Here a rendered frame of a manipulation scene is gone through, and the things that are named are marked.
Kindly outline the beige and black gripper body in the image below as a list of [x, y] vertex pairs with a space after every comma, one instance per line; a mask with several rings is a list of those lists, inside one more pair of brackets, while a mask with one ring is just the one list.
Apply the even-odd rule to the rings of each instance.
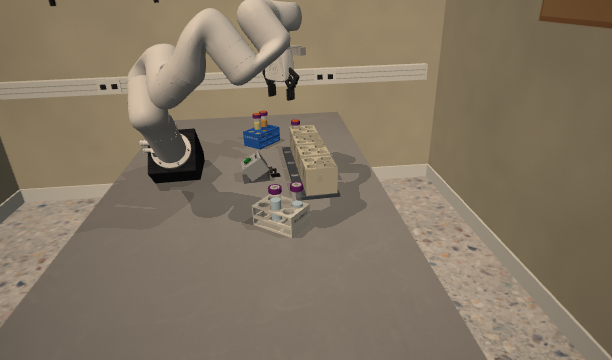
[[279, 58], [265, 68], [265, 77], [271, 81], [285, 82], [289, 75], [289, 67], [294, 70], [292, 52], [287, 48]]

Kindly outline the blue tube rack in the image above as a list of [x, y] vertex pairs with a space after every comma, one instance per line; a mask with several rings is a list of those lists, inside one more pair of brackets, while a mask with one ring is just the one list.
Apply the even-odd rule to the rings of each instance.
[[[268, 131], [262, 131], [262, 130], [268, 130]], [[248, 132], [248, 131], [254, 131], [254, 132]], [[259, 132], [261, 134], [255, 134]], [[245, 146], [248, 146], [248, 147], [262, 149], [278, 141], [280, 141], [280, 130], [278, 126], [268, 125], [267, 127], [261, 127], [261, 129], [259, 130], [251, 128], [249, 130], [244, 131], [244, 143], [245, 143]]]

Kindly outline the beige tube rack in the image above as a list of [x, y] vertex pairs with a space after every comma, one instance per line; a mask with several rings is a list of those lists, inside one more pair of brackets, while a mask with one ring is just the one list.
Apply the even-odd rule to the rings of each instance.
[[[290, 201], [290, 203], [282, 204], [282, 209], [279, 211], [271, 210], [270, 195], [258, 201], [253, 211], [253, 223], [255, 226], [293, 238], [310, 224], [310, 204], [303, 202], [301, 208], [293, 208], [292, 199], [284, 196], [281, 196], [281, 199]], [[291, 213], [287, 215], [283, 213], [284, 211]], [[292, 211], [294, 211], [293, 214]], [[271, 213], [282, 216], [282, 219], [279, 222], [272, 220]]]

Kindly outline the beige bucket adapter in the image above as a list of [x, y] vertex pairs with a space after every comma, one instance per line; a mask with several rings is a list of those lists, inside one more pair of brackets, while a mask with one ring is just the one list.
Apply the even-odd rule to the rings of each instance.
[[[299, 154], [300, 153], [300, 154]], [[330, 156], [325, 144], [297, 146], [297, 169], [302, 181], [301, 158]]]
[[338, 193], [338, 167], [331, 155], [301, 158], [301, 168], [306, 196]]
[[[296, 143], [295, 143], [296, 142]], [[297, 146], [324, 144], [319, 134], [293, 136], [293, 155], [297, 167]]]
[[[292, 131], [292, 133], [291, 133]], [[295, 135], [308, 135], [308, 134], [318, 134], [314, 125], [305, 125], [299, 126], [299, 129], [292, 129], [292, 126], [289, 127], [290, 133], [290, 149], [293, 155], [293, 136]], [[294, 155], [293, 155], [294, 156]]]

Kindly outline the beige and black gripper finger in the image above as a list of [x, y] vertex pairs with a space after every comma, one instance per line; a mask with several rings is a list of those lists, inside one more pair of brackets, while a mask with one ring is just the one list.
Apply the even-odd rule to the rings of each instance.
[[[293, 77], [293, 79], [291, 76]], [[289, 79], [285, 81], [285, 84], [288, 88], [286, 89], [287, 101], [295, 99], [295, 89], [294, 88], [296, 87], [298, 80], [299, 80], [299, 75], [291, 67], [289, 67]]]
[[268, 96], [275, 96], [276, 95], [276, 84], [274, 84], [275, 81], [271, 81], [266, 79], [265, 77], [265, 69], [262, 71], [263, 75], [264, 75], [264, 79], [266, 80], [266, 84], [268, 85]]

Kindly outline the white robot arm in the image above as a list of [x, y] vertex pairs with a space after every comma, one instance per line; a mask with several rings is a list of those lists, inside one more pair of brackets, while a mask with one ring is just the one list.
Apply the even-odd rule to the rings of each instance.
[[290, 31], [298, 30], [302, 22], [295, 2], [244, 0], [237, 21], [259, 51], [257, 55], [224, 14], [207, 8], [186, 25], [176, 47], [151, 46], [131, 68], [127, 77], [130, 123], [146, 139], [140, 145], [150, 146], [143, 152], [150, 152], [160, 167], [178, 168], [190, 158], [191, 144], [168, 109], [203, 82], [206, 52], [236, 86], [252, 80], [287, 48], [291, 47], [292, 55], [306, 55], [306, 47], [290, 45]]

